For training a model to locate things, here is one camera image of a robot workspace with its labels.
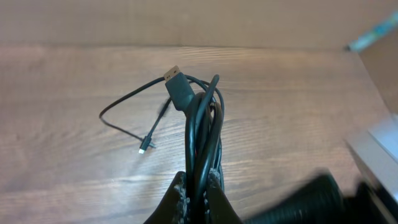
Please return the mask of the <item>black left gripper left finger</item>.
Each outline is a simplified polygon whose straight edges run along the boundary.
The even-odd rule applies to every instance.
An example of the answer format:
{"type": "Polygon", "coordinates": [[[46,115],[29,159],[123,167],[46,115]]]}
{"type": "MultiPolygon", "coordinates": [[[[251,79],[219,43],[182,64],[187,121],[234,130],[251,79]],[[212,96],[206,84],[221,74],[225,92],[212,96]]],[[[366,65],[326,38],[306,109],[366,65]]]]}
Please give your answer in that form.
{"type": "Polygon", "coordinates": [[[189,198],[185,182],[186,173],[177,172],[159,205],[144,224],[188,223],[189,198]]]}

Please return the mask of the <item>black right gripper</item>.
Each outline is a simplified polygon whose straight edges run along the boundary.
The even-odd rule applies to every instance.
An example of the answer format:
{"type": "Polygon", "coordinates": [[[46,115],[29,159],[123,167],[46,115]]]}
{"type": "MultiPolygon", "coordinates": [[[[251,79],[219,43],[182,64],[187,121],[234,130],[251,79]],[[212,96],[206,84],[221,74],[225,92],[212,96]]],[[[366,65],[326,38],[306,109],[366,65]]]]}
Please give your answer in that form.
{"type": "Polygon", "coordinates": [[[322,172],[273,207],[245,223],[321,223],[343,215],[343,223],[397,224],[397,200],[382,186],[360,182],[345,197],[329,172],[322,172]]]}

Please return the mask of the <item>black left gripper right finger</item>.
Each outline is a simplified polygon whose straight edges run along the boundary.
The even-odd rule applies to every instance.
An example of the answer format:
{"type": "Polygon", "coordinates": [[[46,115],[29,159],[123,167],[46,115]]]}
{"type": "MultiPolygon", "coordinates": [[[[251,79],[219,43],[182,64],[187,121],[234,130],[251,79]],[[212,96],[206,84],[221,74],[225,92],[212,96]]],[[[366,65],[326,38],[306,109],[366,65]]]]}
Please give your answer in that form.
{"type": "Polygon", "coordinates": [[[220,175],[213,169],[208,174],[206,198],[211,224],[242,224],[220,185],[220,175]]]}

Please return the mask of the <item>black USB cable thick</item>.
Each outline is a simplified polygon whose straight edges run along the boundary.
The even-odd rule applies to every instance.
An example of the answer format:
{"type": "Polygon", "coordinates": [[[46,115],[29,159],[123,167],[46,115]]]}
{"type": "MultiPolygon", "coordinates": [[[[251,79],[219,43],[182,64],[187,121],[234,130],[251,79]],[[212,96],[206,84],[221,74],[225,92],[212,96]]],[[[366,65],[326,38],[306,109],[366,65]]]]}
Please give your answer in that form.
{"type": "Polygon", "coordinates": [[[220,76],[214,75],[204,91],[195,93],[189,82],[202,82],[183,74],[178,66],[164,74],[165,86],[174,107],[185,114],[186,193],[190,199],[187,219],[191,223],[205,220],[205,197],[208,175],[217,169],[223,125],[223,103],[213,101],[220,76]]]}

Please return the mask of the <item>teal tape strip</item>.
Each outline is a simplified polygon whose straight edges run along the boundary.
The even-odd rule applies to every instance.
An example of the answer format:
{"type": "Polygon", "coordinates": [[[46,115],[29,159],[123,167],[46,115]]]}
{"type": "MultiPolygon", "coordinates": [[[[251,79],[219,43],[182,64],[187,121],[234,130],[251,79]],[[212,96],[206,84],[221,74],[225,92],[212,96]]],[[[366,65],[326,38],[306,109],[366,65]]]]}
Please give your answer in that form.
{"type": "Polygon", "coordinates": [[[344,47],[345,51],[362,52],[397,29],[397,11],[344,47]]]}

